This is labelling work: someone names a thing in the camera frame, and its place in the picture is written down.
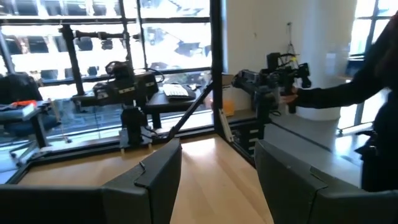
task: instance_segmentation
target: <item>person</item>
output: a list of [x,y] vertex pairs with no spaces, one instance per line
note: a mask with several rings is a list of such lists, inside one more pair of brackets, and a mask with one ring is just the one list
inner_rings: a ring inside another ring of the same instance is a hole
[[368,192],[398,189],[398,12],[365,54],[364,66],[353,80],[332,88],[303,90],[283,96],[284,103],[304,108],[333,108],[363,103],[383,88],[387,102],[379,110],[371,137],[356,150],[361,154],[361,188]]

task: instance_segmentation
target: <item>keyboard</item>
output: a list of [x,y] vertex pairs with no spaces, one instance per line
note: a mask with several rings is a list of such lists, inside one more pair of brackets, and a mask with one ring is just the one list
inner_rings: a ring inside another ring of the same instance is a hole
[[188,86],[180,84],[164,84],[163,91],[170,100],[194,100],[197,96]]

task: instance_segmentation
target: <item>wooden desk surface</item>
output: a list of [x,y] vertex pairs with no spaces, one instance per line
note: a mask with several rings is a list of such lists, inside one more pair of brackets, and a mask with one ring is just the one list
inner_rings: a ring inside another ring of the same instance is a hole
[[[257,172],[218,136],[182,144],[180,187],[171,223],[273,223]],[[103,185],[151,151],[115,152],[35,167],[23,185]]]

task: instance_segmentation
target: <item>hand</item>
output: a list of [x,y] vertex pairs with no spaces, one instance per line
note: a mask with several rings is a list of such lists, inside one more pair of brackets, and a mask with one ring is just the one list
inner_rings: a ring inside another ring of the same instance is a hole
[[298,89],[293,86],[293,88],[292,88],[292,93],[293,94],[291,94],[289,96],[280,96],[280,103],[291,103],[291,102],[293,102],[298,97],[297,90]]

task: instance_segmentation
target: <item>black sleeve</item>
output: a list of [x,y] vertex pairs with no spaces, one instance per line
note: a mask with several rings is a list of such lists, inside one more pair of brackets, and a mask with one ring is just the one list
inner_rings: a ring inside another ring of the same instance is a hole
[[384,88],[381,78],[375,75],[376,64],[389,47],[390,30],[386,27],[365,56],[364,67],[353,80],[332,88],[298,90],[295,105],[305,108],[332,108],[362,103]]

